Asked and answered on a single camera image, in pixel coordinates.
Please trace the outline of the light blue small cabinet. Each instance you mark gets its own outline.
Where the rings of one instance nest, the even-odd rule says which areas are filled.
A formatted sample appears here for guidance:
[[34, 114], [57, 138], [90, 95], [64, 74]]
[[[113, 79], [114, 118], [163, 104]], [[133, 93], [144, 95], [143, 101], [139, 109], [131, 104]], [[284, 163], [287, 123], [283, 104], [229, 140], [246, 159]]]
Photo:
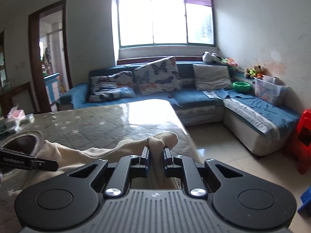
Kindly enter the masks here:
[[59, 73], [48, 75], [43, 78], [45, 82], [45, 88], [47, 91], [47, 97], [48, 97], [48, 101], [50, 105], [57, 102], [61, 96], [59, 78], [60, 78]]

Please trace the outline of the brown plush toys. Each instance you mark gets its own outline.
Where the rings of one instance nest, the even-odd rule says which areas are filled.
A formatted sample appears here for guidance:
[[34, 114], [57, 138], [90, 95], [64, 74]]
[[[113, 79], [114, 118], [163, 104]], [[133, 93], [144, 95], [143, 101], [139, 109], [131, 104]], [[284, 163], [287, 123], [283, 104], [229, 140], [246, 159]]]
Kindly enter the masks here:
[[255, 65], [252, 68], [245, 68], [244, 70], [244, 76], [246, 78], [259, 78], [262, 79], [265, 75], [266, 69], [264, 66]]

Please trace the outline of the grey star quilted tablecloth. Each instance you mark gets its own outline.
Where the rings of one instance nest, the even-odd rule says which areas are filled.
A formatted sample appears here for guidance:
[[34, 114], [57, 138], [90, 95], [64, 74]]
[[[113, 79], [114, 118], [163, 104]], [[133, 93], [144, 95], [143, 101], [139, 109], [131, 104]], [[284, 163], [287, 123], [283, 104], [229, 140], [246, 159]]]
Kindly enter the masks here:
[[[44, 141], [58, 143], [80, 151], [89, 148], [113, 149], [125, 139], [142, 140], [158, 133], [172, 132], [178, 143], [171, 153], [198, 160], [196, 147], [166, 100], [138, 102], [66, 110], [35, 115], [34, 122], [21, 126], [21, 131], [38, 130]], [[25, 175], [30, 171], [12, 170], [1, 177], [1, 232], [18, 232], [14, 201], [22, 191]]]

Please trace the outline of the blue plastic stool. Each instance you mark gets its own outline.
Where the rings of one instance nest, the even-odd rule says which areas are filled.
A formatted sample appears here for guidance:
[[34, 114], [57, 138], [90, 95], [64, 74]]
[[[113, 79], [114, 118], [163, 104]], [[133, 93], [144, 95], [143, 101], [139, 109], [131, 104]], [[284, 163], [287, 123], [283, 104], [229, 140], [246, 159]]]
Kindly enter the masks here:
[[298, 208], [297, 212], [301, 214], [304, 212], [308, 218], [311, 217], [311, 186], [301, 195], [302, 205]]

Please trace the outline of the white plush toy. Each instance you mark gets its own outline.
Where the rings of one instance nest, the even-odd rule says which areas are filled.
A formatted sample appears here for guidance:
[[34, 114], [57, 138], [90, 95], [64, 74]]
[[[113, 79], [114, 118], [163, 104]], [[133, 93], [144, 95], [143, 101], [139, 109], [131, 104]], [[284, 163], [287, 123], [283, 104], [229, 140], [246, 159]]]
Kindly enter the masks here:
[[206, 63], [221, 63], [222, 58], [216, 53], [205, 51], [202, 56], [202, 61]]

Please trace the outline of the cream knit garment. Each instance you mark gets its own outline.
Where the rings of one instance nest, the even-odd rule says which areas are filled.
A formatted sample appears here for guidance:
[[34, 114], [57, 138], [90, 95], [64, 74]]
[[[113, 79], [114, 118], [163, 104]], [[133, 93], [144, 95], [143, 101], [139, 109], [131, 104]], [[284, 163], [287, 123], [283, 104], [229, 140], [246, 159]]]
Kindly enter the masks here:
[[173, 149], [178, 143], [175, 133], [158, 133], [152, 137], [142, 140], [125, 139], [113, 149], [89, 148], [84, 151], [71, 149], [58, 143], [44, 142], [43, 148], [36, 155], [38, 158], [55, 160], [58, 163], [57, 171], [32, 170], [25, 175], [25, 183], [21, 190], [26, 189], [36, 183], [63, 174], [69, 170], [76, 169], [87, 163], [92, 163], [98, 159], [106, 159], [110, 163], [121, 161], [121, 157], [129, 155], [141, 155], [145, 147], [150, 150], [150, 170], [147, 180], [135, 181], [135, 187], [151, 189], [177, 189], [178, 182], [173, 178], [164, 176], [162, 163], [162, 149], [167, 147]]

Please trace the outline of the pink tissue box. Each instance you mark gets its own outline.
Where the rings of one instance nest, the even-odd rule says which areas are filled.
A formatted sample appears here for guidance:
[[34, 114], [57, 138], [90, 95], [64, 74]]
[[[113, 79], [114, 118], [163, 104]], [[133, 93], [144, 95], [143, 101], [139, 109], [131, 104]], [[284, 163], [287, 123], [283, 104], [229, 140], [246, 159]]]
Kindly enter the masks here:
[[26, 117], [25, 111], [18, 108], [18, 104], [11, 108], [7, 114], [7, 121], [19, 125]]

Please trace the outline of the round induction cooktop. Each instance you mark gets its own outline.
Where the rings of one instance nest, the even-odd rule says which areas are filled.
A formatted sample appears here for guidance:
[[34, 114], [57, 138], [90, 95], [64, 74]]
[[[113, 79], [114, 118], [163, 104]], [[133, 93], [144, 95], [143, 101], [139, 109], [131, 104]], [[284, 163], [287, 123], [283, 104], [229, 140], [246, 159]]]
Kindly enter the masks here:
[[38, 130], [26, 130], [16, 133], [1, 141], [1, 148], [35, 156], [44, 144], [44, 135]]

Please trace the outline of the window with green frame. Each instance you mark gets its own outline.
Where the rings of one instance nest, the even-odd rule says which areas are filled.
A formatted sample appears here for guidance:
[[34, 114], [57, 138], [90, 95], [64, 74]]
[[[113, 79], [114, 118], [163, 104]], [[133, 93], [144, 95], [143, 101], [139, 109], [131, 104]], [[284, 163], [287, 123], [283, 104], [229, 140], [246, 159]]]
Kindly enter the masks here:
[[212, 0], [117, 0], [120, 47], [215, 44]]

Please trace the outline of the blue corner sofa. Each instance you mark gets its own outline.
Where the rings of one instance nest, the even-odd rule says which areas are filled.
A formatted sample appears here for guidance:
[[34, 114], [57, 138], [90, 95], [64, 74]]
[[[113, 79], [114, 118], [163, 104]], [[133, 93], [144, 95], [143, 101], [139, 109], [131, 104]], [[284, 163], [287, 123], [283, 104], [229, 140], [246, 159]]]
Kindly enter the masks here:
[[[134, 75], [134, 70], [140, 67], [138, 65], [92, 70], [89, 72], [88, 82], [78, 84], [59, 98], [58, 110], [162, 99], [171, 104], [184, 125], [223, 122], [253, 154], [258, 156], [265, 156], [282, 148], [299, 122], [301, 116], [296, 111], [285, 105], [274, 106], [251, 93], [239, 93], [233, 88], [197, 90], [193, 64], [176, 63], [176, 65], [182, 89], [151, 95], [140, 93]], [[91, 77], [124, 71], [133, 74], [133, 89], [136, 97], [89, 102]]]

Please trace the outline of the butterfly pillow lying flat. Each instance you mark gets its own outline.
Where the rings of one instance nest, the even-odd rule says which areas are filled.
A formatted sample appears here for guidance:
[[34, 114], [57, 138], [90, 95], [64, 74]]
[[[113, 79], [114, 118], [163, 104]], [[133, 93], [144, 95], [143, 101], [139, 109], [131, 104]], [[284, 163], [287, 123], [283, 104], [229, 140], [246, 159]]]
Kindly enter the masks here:
[[133, 97], [136, 97], [136, 94], [133, 89], [133, 74], [130, 71], [91, 77], [89, 102]]

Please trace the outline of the red plastic stool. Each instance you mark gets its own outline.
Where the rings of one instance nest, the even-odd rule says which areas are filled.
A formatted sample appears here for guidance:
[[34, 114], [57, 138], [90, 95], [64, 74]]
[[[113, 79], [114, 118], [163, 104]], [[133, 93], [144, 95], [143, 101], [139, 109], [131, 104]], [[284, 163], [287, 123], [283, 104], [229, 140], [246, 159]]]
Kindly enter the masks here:
[[298, 160], [297, 170], [302, 175], [310, 167], [310, 117], [310, 109], [304, 110], [290, 144], [290, 149]]

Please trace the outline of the butterfly pillow upright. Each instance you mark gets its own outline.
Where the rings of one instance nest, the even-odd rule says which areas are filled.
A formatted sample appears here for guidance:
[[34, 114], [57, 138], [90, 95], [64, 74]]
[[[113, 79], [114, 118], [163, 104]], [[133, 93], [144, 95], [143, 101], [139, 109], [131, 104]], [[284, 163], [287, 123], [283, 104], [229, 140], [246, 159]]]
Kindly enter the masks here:
[[134, 70], [134, 75], [142, 95], [168, 93], [182, 89], [179, 70], [174, 56], [140, 66]]

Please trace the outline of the grey cushion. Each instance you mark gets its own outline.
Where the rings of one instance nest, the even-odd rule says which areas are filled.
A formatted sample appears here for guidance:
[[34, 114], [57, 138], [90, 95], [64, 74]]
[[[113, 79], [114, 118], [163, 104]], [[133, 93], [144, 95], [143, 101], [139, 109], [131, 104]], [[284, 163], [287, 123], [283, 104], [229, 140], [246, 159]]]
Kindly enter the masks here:
[[192, 66], [197, 90], [205, 91], [232, 88], [232, 81], [230, 80], [227, 66], [201, 64], [193, 64]]

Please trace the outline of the teal flat device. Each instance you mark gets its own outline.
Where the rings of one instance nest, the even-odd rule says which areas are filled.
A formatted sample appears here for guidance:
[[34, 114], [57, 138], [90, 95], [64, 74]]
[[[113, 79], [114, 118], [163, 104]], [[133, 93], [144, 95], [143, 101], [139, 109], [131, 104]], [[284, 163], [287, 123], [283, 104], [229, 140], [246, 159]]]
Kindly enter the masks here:
[[1, 135], [11, 134], [16, 132], [16, 125], [1, 125]]

